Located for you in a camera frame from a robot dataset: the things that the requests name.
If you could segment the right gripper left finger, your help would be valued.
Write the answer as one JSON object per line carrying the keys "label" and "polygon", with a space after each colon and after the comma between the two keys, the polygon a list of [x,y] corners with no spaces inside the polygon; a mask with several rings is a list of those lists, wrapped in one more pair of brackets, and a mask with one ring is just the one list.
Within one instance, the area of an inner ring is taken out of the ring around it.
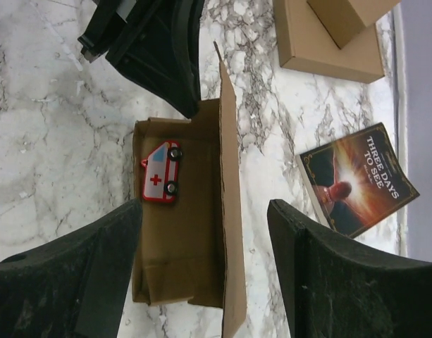
{"label": "right gripper left finger", "polygon": [[0,337],[116,337],[141,224],[133,199],[0,262]]}

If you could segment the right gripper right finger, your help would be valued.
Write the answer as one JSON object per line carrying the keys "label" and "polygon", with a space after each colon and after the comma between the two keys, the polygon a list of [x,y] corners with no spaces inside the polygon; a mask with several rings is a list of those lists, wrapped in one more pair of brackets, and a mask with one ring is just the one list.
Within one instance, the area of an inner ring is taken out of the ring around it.
{"label": "right gripper right finger", "polygon": [[432,263],[356,242],[281,199],[267,219],[293,337],[432,337]]}

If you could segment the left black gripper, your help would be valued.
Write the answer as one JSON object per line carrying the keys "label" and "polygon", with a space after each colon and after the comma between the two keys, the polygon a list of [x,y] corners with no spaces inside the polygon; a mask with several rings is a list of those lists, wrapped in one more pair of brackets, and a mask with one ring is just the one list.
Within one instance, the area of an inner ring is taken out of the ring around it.
{"label": "left black gripper", "polygon": [[101,0],[81,54],[106,60],[125,78],[167,101],[186,118],[197,114],[201,1]]}

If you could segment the red toy ambulance car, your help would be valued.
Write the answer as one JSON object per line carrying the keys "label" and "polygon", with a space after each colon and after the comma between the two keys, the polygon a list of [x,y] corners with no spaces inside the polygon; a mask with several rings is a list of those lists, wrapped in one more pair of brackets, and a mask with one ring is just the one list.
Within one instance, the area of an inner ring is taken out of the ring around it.
{"label": "red toy ambulance car", "polygon": [[178,195],[178,170],[183,151],[177,141],[165,141],[141,160],[144,168],[142,197],[146,201],[173,203]]}

